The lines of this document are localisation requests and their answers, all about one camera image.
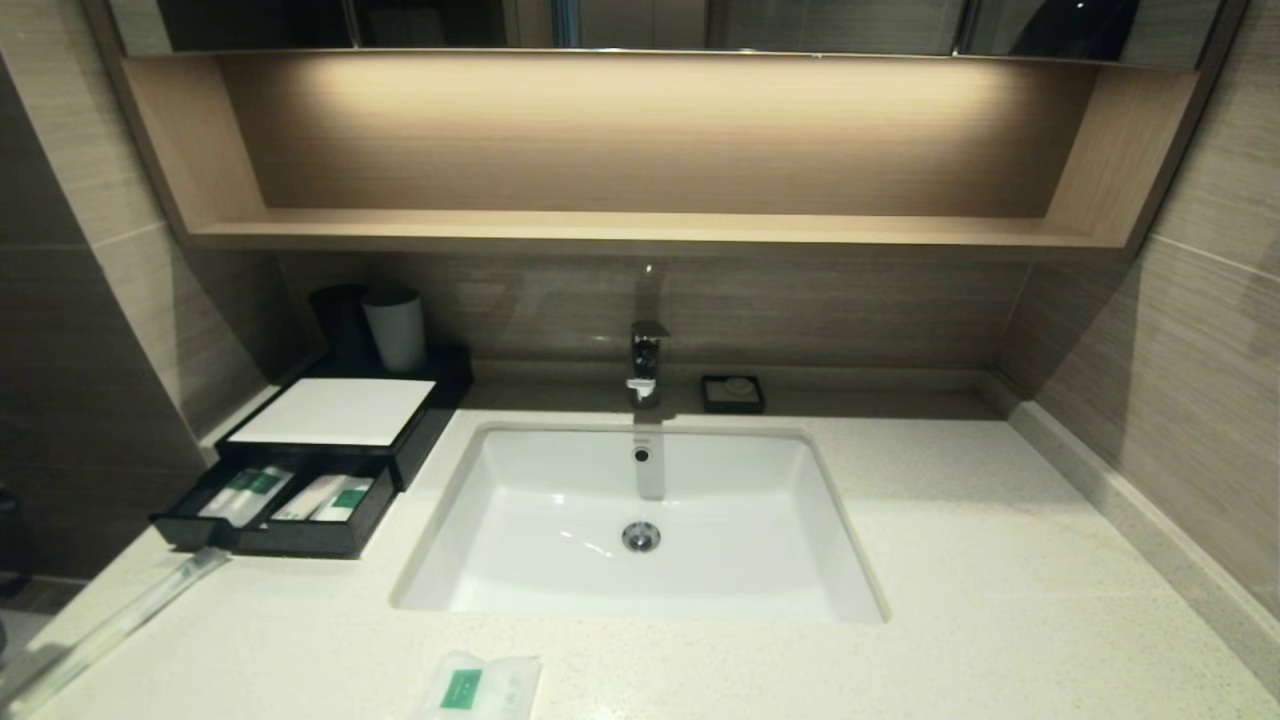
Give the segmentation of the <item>wooden wall shelf niche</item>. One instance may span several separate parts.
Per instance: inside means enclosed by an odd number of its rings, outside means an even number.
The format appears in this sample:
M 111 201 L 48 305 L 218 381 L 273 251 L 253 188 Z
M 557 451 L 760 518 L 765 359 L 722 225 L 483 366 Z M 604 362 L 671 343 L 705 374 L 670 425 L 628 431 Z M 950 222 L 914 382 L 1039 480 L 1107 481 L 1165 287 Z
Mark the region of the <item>wooden wall shelf niche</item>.
M 106 59 L 200 249 L 1130 258 L 1216 81 L 923 56 Z

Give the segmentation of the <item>toothbrush plain packet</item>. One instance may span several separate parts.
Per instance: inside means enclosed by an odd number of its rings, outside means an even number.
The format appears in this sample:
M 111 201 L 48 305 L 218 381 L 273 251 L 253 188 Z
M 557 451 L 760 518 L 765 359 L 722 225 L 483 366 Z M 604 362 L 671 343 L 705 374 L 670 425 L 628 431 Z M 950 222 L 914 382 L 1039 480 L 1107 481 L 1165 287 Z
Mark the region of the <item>toothbrush plain packet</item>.
M 110 655 L 166 606 L 230 561 L 230 552 L 205 547 L 129 603 L 102 620 L 84 637 L 19 676 L 0 692 L 0 720 L 35 720 L 41 708 Z

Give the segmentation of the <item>black plastic cup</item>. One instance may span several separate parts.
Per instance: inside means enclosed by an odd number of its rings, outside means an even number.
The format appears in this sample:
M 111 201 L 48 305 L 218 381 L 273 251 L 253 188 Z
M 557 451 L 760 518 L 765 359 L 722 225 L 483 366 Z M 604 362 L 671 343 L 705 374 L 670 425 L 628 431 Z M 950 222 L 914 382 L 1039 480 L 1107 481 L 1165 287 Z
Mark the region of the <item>black plastic cup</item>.
M 376 364 L 376 351 L 364 310 L 366 284 L 333 284 L 315 290 L 308 306 L 326 345 L 326 355 L 346 368 L 369 369 Z

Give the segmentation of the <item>white ceramic sink basin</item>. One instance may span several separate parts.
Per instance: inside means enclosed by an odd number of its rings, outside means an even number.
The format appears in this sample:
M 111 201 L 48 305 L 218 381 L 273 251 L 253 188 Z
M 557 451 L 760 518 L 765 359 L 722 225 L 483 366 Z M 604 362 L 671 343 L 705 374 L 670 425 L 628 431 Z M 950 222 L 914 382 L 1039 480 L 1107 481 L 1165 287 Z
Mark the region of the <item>white ceramic sink basin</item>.
M 650 553 L 630 523 L 662 533 Z M 408 611 L 876 624 L 888 610 L 813 445 L 486 428 L 404 569 Z

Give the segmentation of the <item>grey plastic cup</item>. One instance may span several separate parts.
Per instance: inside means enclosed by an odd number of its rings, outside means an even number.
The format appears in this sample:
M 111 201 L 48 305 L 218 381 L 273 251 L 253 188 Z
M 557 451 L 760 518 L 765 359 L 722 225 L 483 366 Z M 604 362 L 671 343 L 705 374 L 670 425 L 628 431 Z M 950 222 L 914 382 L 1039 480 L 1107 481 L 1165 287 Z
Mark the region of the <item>grey plastic cup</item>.
M 421 297 L 416 290 L 371 288 L 361 300 L 381 365 L 415 373 L 428 363 Z

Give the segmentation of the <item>black amenity tray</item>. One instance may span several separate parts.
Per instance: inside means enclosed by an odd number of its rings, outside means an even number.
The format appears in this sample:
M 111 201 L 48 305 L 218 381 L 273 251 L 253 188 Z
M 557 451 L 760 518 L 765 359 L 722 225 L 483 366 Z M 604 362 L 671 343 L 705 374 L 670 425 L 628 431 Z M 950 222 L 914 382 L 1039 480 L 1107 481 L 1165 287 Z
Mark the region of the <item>black amenity tray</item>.
M 239 556 L 288 559 L 358 559 L 393 505 L 398 488 L 385 457 L 312 456 L 276 484 L 276 493 L 241 527 L 227 518 L 198 512 L 218 492 L 256 462 L 220 461 L 169 509 L 148 516 L 151 527 L 177 552 L 225 550 Z M 323 474 L 352 477 L 367 489 L 349 502 L 343 519 L 275 519 L 273 515 Z

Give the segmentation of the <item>plain white packet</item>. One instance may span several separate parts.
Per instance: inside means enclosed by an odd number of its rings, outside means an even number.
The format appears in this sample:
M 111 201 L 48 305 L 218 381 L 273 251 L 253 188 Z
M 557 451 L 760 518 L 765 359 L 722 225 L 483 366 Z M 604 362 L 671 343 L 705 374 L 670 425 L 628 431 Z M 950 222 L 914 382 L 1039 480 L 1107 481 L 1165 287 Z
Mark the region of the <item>plain white packet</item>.
M 320 475 L 311 479 L 306 487 L 271 515 L 271 520 L 305 521 L 310 519 L 330 497 L 340 491 L 344 482 L 346 477 L 342 474 Z

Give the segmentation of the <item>chrome faucet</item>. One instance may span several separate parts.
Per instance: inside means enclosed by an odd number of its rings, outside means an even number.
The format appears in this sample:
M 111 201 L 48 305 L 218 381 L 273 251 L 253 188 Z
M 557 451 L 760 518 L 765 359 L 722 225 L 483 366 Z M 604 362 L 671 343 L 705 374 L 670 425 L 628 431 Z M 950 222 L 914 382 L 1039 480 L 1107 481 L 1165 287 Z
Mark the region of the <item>chrome faucet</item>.
M 669 332 L 659 322 L 641 320 L 631 325 L 626 388 L 632 409 L 645 410 L 659 404 L 660 347 L 669 337 Z

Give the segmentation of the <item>black soap dish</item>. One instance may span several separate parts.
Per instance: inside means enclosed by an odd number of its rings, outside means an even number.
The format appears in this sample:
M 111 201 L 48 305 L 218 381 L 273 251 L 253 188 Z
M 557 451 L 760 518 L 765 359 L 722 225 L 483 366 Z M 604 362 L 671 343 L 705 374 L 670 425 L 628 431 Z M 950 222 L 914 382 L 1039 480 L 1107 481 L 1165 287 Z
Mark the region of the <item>black soap dish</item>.
M 728 396 L 724 392 L 723 382 L 730 377 L 753 378 L 756 386 L 756 397 L 735 398 Z M 709 414 L 759 415 L 767 407 L 764 392 L 754 375 L 704 375 L 701 378 L 701 396 L 704 410 Z

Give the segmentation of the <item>small sachet green label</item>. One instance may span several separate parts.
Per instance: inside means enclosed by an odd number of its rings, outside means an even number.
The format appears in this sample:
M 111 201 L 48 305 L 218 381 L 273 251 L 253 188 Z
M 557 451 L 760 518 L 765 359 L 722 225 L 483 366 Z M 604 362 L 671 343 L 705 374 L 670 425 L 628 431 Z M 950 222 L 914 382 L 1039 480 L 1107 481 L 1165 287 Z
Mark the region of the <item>small sachet green label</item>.
M 536 656 L 451 652 L 404 720 L 530 720 L 541 670 Z

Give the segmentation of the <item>mirror cabinet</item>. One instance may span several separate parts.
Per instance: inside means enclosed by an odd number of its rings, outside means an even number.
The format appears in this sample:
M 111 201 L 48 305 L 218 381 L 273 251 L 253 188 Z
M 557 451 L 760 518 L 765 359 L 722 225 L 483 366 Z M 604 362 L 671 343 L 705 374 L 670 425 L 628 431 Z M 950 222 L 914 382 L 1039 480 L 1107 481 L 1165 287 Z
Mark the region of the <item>mirror cabinet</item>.
M 338 49 L 1001 56 L 1190 69 L 1226 0 L 105 0 L 131 56 Z

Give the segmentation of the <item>flat packet green label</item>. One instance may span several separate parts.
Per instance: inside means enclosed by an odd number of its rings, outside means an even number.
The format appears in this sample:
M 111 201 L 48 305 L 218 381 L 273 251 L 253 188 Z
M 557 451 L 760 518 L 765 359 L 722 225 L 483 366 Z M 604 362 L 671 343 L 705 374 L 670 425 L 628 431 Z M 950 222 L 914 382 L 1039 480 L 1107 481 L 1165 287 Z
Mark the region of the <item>flat packet green label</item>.
M 362 503 L 374 484 L 374 479 L 366 477 L 346 477 L 317 510 L 312 514 L 312 521 L 346 523 L 355 510 Z

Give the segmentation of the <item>white rectangular board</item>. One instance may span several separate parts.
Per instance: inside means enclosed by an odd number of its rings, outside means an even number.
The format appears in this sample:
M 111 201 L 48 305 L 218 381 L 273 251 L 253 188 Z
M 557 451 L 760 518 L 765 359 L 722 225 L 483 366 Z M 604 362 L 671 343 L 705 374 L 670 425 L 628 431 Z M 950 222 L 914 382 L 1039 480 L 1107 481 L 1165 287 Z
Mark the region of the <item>white rectangular board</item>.
M 262 405 L 225 441 L 389 447 L 435 387 L 434 380 L 303 378 Z

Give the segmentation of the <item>black amenity tray box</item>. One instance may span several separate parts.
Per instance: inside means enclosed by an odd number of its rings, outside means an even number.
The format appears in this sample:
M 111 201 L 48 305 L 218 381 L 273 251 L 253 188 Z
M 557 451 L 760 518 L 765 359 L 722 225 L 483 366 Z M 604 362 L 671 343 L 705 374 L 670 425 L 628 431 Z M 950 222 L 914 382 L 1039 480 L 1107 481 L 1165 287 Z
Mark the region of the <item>black amenity tray box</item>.
M 233 445 L 225 441 L 238 425 L 252 416 L 262 405 L 303 378 L 378 378 L 406 380 L 434 380 L 435 389 L 416 411 L 411 423 L 389 447 L 325 446 L 325 445 Z M 436 346 L 428 350 L 428 363 L 415 373 L 392 373 L 379 365 L 369 369 L 346 368 L 333 363 L 328 355 L 308 361 L 288 380 L 271 388 L 266 398 L 246 407 L 244 415 L 233 420 L 224 430 L 212 434 L 212 450 L 220 459 L 247 459 L 251 456 L 285 455 L 296 457 L 342 456 L 385 457 L 390 461 L 396 484 L 407 489 L 419 469 L 443 436 L 454 413 L 474 383 L 471 352 L 465 346 Z

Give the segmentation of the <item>slim packet green label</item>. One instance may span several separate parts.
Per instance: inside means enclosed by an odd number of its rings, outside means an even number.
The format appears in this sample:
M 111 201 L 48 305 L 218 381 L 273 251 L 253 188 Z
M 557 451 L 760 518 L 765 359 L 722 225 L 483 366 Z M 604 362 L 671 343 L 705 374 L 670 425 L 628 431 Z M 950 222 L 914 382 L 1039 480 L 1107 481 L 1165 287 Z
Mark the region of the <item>slim packet green label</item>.
M 232 477 L 198 511 L 201 518 L 228 518 L 233 507 L 246 498 L 259 478 L 257 468 L 246 468 Z

